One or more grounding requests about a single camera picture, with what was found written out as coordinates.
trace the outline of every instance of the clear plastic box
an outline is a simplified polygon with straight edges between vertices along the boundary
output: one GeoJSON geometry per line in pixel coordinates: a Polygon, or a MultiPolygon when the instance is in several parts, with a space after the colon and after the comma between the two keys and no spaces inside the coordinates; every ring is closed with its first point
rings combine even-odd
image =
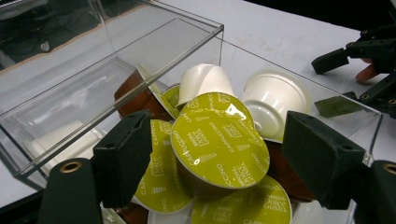
{"type": "MultiPolygon", "coordinates": [[[[44,188],[46,163],[72,150],[72,144],[87,135],[99,140],[120,120],[118,108],[154,82],[161,91],[177,84],[183,72],[198,63],[222,66],[237,97],[242,96],[249,76],[271,69],[303,82],[313,103],[338,96],[361,106],[353,113],[324,118],[312,105],[310,115],[366,149],[364,162],[369,164],[381,113],[223,41],[221,24],[157,2],[133,2],[130,8],[116,6],[122,11],[95,2],[93,9],[86,8],[100,18],[93,28],[57,49],[0,71],[0,155],[21,181],[44,188]],[[114,92],[138,65],[149,76],[114,101],[114,92]],[[29,152],[29,144],[56,131],[61,137],[52,139],[44,152],[29,152]]],[[[348,211],[327,211],[316,203],[303,204],[293,221],[348,223],[353,206],[348,211]]]]}
{"type": "MultiPolygon", "coordinates": [[[[25,2],[41,23],[31,24],[37,31],[28,41],[17,36],[0,49],[0,155],[35,189],[46,185],[48,161],[67,147],[88,147],[72,145],[80,137],[100,140],[120,120],[114,111],[150,83],[172,69],[212,58],[219,63],[223,26],[158,2],[25,2]],[[18,44],[32,50],[5,47],[18,44]],[[152,76],[115,102],[114,92],[138,64],[152,76]]],[[[0,7],[10,25],[25,11],[21,3],[0,7]]]]}

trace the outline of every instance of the yellow-green capsule lid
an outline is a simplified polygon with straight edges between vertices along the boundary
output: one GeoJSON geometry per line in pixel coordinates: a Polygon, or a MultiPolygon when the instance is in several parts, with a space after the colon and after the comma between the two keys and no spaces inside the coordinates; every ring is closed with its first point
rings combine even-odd
{"type": "Polygon", "coordinates": [[[153,95],[173,119],[178,118],[180,112],[169,103],[168,99],[163,94],[154,92],[153,95]]]}
{"type": "Polygon", "coordinates": [[[238,98],[224,92],[207,92],[201,94],[188,101],[180,113],[203,108],[224,111],[244,120],[252,128],[254,127],[253,117],[248,111],[248,108],[238,98]]]}
{"type": "Polygon", "coordinates": [[[171,128],[169,122],[151,121],[151,160],[134,195],[141,205],[158,213],[177,212],[192,201],[179,180],[177,158],[170,142],[171,128]]]}
{"type": "Polygon", "coordinates": [[[258,185],[240,189],[223,199],[195,201],[191,224],[289,224],[291,214],[286,191],[267,175],[258,185]]]}
{"type": "Polygon", "coordinates": [[[169,104],[171,104],[171,106],[173,108],[176,108],[176,105],[178,104],[179,90],[180,90],[180,84],[176,84],[176,85],[169,87],[169,89],[167,89],[163,93],[163,96],[166,97],[169,104]]]}
{"type": "Polygon", "coordinates": [[[187,111],[175,121],[171,141],[187,170],[221,188],[250,187],[268,171],[269,153],[259,134],[224,111],[187,111]]]}

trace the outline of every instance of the black background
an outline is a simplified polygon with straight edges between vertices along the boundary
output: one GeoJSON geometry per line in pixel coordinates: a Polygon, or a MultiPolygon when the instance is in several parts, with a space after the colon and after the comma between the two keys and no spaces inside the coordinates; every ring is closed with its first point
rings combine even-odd
{"type": "Polygon", "coordinates": [[[247,0],[293,14],[355,30],[377,28],[393,23],[390,0],[247,0]]]}

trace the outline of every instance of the screw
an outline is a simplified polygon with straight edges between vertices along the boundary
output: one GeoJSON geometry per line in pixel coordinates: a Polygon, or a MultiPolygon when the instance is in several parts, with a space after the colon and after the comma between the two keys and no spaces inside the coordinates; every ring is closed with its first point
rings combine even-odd
{"type": "Polygon", "coordinates": [[[43,51],[48,52],[48,51],[50,51],[50,43],[49,43],[48,41],[46,41],[46,42],[44,42],[44,43],[41,44],[40,48],[41,48],[43,51]]]}
{"type": "Polygon", "coordinates": [[[73,173],[77,171],[81,166],[82,163],[80,161],[70,161],[61,167],[61,173],[73,173]]]}
{"type": "Polygon", "coordinates": [[[393,164],[384,164],[383,168],[388,171],[389,173],[396,175],[396,166],[393,164]]]}

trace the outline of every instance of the brown coffee capsule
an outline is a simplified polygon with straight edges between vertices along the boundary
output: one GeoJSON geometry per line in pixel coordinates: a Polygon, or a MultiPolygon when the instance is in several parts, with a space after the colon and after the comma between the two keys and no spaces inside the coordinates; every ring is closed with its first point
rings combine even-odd
{"type": "MultiPolygon", "coordinates": [[[[143,81],[144,79],[138,70],[134,70],[114,93],[115,100],[117,101],[128,91],[138,87],[143,81]]],[[[146,88],[137,94],[131,101],[119,108],[119,113],[120,116],[124,118],[131,113],[145,109],[150,111],[152,119],[162,119],[165,121],[173,119],[149,88],[146,88]]]]}
{"type": "Polygon", "coordinates": [[[147,224],[149,210],[137,203],[130,203],[125,208],[114,209],[127,224],[147,224]]]}
{"type": "Polygon", "coordinates": [[[282,144],[265,140],[270,153],[268,175],[275,179],[288,193],[292,203],[309,203],[316,199],[305,183],[293,171],[282,155],[282,144]]]}

